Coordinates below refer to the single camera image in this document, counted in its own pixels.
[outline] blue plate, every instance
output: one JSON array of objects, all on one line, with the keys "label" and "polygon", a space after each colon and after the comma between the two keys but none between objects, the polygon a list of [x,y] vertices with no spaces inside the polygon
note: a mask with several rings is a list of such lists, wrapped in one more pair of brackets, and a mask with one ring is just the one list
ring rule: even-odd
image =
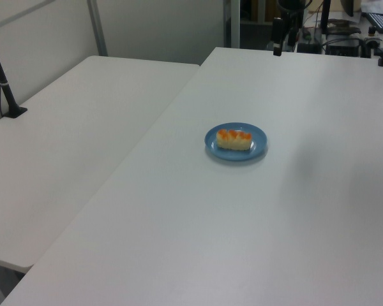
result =
[{"label": "blue plate", "polygon": [[[251,143],[251,148],[245,151],[236,151],[222,149],[217,146],[217,132],[221,129],[234,129],[236,131],[243,131],[245,133],[251,133],[253,141]],[[264,149],[267,146],[267,136],[266,134],[256,126],[252,126],[247,123],[240,122],[231,122],[220,124],[212,128],[207,132],[206,137],[204,138],[206,147],[211,153],[221,159],[228,161],[246,161],[257,156],[260,156],[263,153]]]}]

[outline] keyboard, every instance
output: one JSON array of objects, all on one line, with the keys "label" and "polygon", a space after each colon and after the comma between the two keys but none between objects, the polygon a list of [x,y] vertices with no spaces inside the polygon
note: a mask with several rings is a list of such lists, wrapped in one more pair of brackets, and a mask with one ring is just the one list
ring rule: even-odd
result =
[{"label": "keyboard", "polygon": [[377,32],[383,34],[383,15],[374,14],[374,13],[366,13],[365,17],[369,20],[369,22],[376,27]]}]

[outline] white wall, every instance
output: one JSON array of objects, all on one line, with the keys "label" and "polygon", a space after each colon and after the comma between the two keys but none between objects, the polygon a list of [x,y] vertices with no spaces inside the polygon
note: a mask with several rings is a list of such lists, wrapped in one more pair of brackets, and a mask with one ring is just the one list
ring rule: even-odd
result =
[{"label": "white wall", "polygon": [[223,0],[98,0],[109,56],[202,64],[224,44]]},{"label": "white wall", "polygon": [[90,55],[98,50],[86,0],[56,0],[0,27],[0,60],[18,104]]},{"label": "white wall", "polygon": [[23,11],[33,8],[40,3],[46,2],[45,0],[0,0],[0,22],[7,18],[11,18]]}]

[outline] table surface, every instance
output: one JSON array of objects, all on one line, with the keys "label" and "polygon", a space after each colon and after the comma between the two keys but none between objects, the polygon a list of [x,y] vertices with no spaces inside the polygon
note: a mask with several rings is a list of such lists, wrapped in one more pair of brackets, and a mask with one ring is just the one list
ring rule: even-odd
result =
[{"label": "table surface", "polygon": [[[263,129],[266,155],[213,157],[224,122]],[[383,68],[215,49],[3,306],[20,301],[383,305]]]},{"label": "table surface", "polygon": [[0,265],[26,272],[197,65],[89,57],[0,120]]}]

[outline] desk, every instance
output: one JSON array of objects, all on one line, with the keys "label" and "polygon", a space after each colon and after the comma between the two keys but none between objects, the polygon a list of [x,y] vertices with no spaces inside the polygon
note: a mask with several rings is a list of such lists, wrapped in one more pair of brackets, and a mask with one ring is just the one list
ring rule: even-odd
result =
[{"label": "desk", "polygon": [[[216,48],[3,306],[383,305],[383,77],[366,69],[383,76]],[[212,157],[206,132],[232,121],[267,154]]]},{"label": "desk", "polygon": [[89,57],[0,120],[0,265],[26,272],[197,65]]}]

